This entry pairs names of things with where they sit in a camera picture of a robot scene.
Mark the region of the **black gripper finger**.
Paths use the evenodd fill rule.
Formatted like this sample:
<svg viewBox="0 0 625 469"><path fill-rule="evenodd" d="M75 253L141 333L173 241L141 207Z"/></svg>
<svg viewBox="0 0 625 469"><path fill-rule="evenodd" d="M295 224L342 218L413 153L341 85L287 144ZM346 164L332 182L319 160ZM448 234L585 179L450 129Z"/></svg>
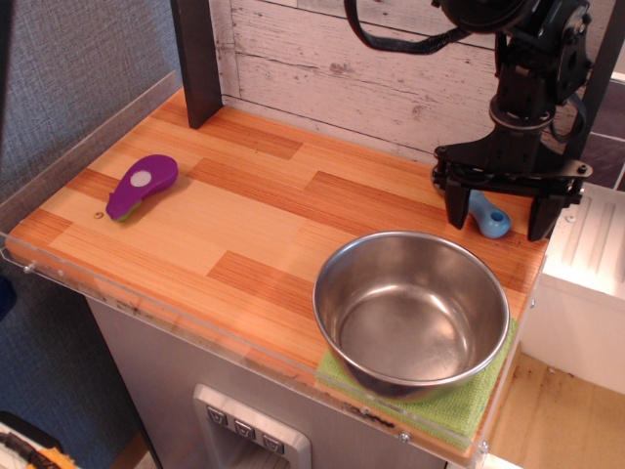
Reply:
<svg viewBox="0 0 625 469"><path fill-rule="evenodd" d="M471 189L460 182L447 179L444 200L448 222L458 230L464 227L469 214Z"/></svg>
<svg viewBox="0 0 625 469"><path fill-rule="evenodd" d="M546 193L533 198L527 239L539 241L549 238L566 203L566 196L562 194Z"/></svg>

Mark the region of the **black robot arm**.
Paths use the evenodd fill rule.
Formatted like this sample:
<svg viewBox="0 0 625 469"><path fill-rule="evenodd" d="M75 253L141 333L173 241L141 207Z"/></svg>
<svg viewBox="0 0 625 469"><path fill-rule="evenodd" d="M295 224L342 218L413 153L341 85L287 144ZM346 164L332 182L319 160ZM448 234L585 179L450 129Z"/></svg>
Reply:
<svg viewBox="0 0 625 469"><path fill-rule="evenodd" d="M549 148L580 135L586 109L577 91L593 67L586 53L587 1L443 1L445 15L468 34L492 33L498 87L489 104L493 130L464 144L436 148L433 182L448 221L462 228L472 191L531 198L527 237L549 236L561 211L581 199L592 173Z"/></svg>

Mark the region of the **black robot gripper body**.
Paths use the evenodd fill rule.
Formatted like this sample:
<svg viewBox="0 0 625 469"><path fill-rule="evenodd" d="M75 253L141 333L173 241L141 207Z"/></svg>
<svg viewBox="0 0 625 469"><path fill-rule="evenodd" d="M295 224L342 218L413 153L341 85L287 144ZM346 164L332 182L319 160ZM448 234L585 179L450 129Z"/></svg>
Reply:
<svg viewBox="0 0 625 469"><path fill-rule="evenodd" d="M576 130L560 134L553 114L530 119L494 117L494 128L476 141L440 146L432 172L435 188L444 192L447 179L471 191L497 192L534 198L553 193L578 201L592 167L565 154Z"/></svg>

